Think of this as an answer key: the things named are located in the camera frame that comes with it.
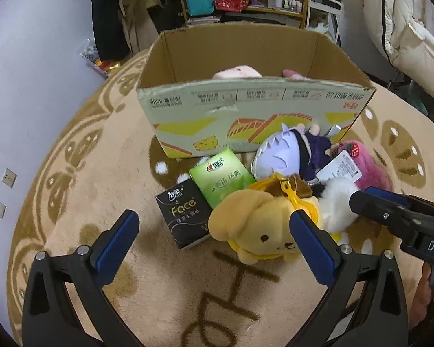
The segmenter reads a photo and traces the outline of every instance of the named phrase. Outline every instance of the metal screw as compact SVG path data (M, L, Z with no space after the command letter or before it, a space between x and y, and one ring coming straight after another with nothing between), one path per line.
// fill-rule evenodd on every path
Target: metal screw
M36 254L37 261L42 261L42 259L44 259L46 255L47 254L45 253L45 251L41 250Z
M351 254L352 248L350 247L350 245L347 244L341 245L341 252L343 252L344 254Z
M77 254L83 256L87 254L89 250L90 248L87 245L81 245L80 247L77 248Z
M394 258L394 253L392 253L392 250L386 249L384 251L384 256L386 256L389 259L393 259Z

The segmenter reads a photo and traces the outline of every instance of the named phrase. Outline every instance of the white wall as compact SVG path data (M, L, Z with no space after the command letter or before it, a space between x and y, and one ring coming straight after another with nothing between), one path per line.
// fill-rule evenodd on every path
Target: white wall
M45 155L102 78L77 50L93 36L90 0L0 1L0 322L10 331L6 266L23 200ZM12 189L5 168L17 174Z
M363 0L343 0L343 4L344 14L339 30L343 50L363 71L386 82L391 80L396 69L378 52L368 37Z

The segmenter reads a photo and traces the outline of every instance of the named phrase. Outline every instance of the yellow dog plush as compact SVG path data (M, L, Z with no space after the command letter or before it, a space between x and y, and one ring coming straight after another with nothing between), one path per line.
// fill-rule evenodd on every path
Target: yellow dog plush
M289 219L295 210L301 208L315 224L322 224L316 197L301 200L287 179L281 179L280 185L288 197L245 189L229 194L211 213L211 236L228 241L242 263L250 265L281 256L285 261L292 260L299 253L289 231Z

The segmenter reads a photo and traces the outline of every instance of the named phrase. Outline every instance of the green tissue pack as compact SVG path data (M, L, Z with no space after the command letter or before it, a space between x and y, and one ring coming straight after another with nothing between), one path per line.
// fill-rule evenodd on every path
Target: green tissue pack
M190 176L212 208L228 194L255 183L254 177L229 148L192 168Z

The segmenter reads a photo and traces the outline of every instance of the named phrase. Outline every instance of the beige blanket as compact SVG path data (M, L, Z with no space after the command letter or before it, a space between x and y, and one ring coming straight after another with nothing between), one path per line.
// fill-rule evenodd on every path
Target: beige blanket
M140 234L104 291L146 346L283 346L322 297L304 259L242 265L227 243L207 240L179 251L155 202L202 159L165 156L135 96L146 60L140 53L77 113L42 164L16 226L8 266L8 305L21 341L23 296L35 254L91 244L124 209ZM434 201L434 124L397 96L377 92L347 134L363 141L396 192ZM250 163L250 154L242 161ZM385 228L360 219L343 234L357 251L396 253L407 300L421 262L398 249ZM96 335L74 295L75 308Z

